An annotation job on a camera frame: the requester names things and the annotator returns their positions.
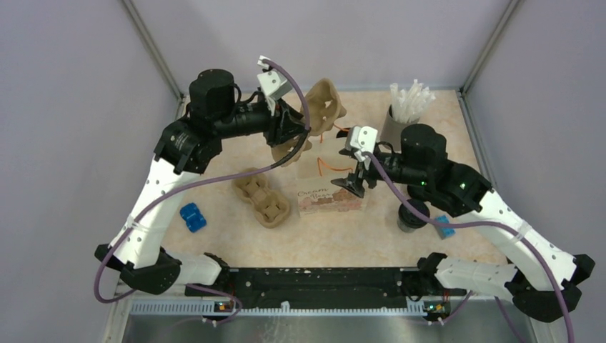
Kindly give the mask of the beige paper takeout bag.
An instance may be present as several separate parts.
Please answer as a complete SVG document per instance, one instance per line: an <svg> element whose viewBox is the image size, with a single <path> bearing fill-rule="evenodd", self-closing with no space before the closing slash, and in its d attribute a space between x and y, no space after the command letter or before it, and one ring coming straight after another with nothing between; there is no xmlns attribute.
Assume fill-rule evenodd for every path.
<svg viewBox="0 0 606 343"><path fill-rule="evenodd" d="M334 179L347 177L357 165L355 159L339 154L347 134L347 130L340 130L321 135L296 162L295 194L302 216L365 210L366 199L332 183Z"/></svg>

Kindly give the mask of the single brown pulp carrier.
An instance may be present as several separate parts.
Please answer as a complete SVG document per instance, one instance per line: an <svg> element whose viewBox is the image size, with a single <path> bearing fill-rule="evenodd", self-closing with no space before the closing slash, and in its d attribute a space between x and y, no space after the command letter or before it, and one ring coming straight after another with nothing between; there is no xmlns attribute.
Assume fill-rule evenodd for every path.
<svg viewBox="0 0 606 343"><path fill-rule="evenodd" d="M333 128L334 122L347 114L337 88L328 78L320 79L304 96L311 116L311 132L304 146L282 167L296 162L305 151L313 147L309 140L312 136L320 136Z"/></svg>

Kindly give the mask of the single black coffee cup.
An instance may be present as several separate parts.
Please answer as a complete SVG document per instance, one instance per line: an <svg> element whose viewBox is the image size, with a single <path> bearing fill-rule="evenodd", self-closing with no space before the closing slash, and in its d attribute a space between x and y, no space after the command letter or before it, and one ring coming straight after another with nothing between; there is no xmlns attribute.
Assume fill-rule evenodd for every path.
<svg viewBox="0 0 606 343"><path fill-rule="evenodd" d="M397 220L397 227L404 233L412 233L417 229L424 227L427 223L424 221L407 222L403 219Z"/></svg>

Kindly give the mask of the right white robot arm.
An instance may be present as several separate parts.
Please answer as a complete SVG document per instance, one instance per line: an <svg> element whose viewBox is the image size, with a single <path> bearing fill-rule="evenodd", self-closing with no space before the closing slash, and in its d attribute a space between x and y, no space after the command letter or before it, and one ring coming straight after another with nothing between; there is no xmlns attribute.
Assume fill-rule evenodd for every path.
<svg viewBox="0 0 606 343"><path fill-rule="evenodd" d="M382 151L376 129L353 126L342 154L355 170L334 183L357 197L382 181L390 189L408 187L412 200L447 213L453 229L473 228L497 247L506 264L483 264L433 253L419 261L419 285L428 294L466 289L512 303L537 321L568 319L582 296L579 285L595 267L586 254L570 254L544 238L518 216L476 169L447 156L447 140L426 124L404 128L399 151Z"/></svg>

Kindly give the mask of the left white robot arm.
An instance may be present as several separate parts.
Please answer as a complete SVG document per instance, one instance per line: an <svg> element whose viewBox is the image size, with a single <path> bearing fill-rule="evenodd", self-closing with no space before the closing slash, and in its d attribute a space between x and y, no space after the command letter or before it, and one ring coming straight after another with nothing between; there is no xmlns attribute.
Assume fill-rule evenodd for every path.
<svg viewBox="0 0 606 343"><path fill-rule="evenodd" d="M188 189L207 183L202 174L222 152L226 139L263 134L270 146L296 140L286 164L307 140L308 109L297 112L283 97L299 86L282 67L262 64L259 88L243 99L233 75L223 69L201 72L189 85L185 115L168 125L154 148L145 185L120 232L94 253L102 269L118 271L131 292L162 294L175 284L202 284L212 295L229 286L226 264L212 254L178 257L162 241Z"/></svg>

